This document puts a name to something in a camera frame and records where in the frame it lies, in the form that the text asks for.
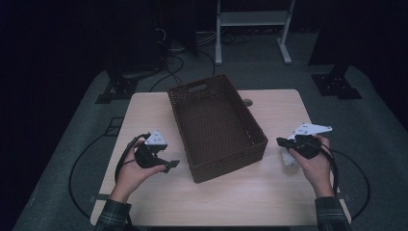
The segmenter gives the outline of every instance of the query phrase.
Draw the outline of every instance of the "brown wicker basket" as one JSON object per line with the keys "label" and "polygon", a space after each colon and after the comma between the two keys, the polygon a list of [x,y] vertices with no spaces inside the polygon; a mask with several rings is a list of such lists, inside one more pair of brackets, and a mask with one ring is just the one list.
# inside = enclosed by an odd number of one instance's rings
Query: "brown wicker basket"
{"label": "brown wicker basket", "polygon": [[225,75],[167,93],[195,183],[262,160],[268,139]]}

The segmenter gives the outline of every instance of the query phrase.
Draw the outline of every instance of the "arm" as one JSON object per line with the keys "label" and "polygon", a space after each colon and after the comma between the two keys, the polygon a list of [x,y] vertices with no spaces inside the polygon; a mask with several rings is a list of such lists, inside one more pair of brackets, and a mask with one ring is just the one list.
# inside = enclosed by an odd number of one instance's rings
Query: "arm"
{"label": "arm", "polygon": [[[143,141],[138,141],[135,148]],[[148,177],[165,170],[165,166],[141,168],[135,161],[135,148],[131,148],[117,177],[110,198],[95,224],[94,230],[123,230],[132,205],[127,204],[129,196]]]}
{"label": "arm", "polygon": [[[316,136],[322,144],[329,147],[329,139],[322,136]],[[323,154],[319,153],[313,159],[307,160],[293,149],[289,153],[299,162],[303,168],[306,179],[312,185],[316,194],[316,212],[318,227],[320,231],[343,231],[351,230],[351,227],[344,214],[340,201],[334,196],[330,183],[330,163]]]}

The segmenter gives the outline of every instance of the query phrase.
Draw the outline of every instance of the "white controller part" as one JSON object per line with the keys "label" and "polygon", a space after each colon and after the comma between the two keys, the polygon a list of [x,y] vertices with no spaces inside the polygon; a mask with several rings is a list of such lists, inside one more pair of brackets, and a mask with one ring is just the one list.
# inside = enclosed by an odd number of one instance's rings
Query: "white controller part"
{"label": "white controller part", "polygon": [[153,134],[144,142],[146,145],[166,145],[167,142],[163,138],[159,130],[155,130]]}
{"label": "white controller part", "polygon": [[[302,123],[298,126],[293,133],[288,137],[288,140],[294,140],[296,135],[315,135],[318,133],[325,133],[332,131],[333,128],[330,126],[321,126],[311,123]],[[299,163],[294,157],[288,152],[286,147],[282,147],[282,159],[285,167],[299,167]]]}

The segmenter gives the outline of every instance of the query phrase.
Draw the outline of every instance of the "plaid sleeve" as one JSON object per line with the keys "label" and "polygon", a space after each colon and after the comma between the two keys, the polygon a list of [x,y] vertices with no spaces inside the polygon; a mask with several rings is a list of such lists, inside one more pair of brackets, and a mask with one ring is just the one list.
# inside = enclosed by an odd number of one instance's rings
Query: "plaid sleeve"
{"label": "plaid sleeve", "polygon": [[320,231],[351,230],[343,207],[337,197],[321,197],[315,200],[315,204]]}
{"label": "plaid sleeve", "polygon": [[123,204],[108,199],[105,207],[93,230],[97,231],[121,231],[125,227],[126,217],[132,205]]}

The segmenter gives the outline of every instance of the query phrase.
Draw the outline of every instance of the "wrist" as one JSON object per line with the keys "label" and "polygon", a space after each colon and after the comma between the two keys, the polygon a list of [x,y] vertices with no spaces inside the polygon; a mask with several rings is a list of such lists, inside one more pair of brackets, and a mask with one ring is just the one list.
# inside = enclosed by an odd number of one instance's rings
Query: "wrist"
{"label": "wrist", "polygon": [[120,202],[120,203],[127,203],[129,196],[131,193],[128,193],[126,191],[124,191],[123,189],[119,188],[117,185],[114,187],[114,189],[112,190],[112,193],[110,195],[110,199]]}
{"label": "wrist", "polygon": [[314,187],[316,198],[334,196],[331,185]]}

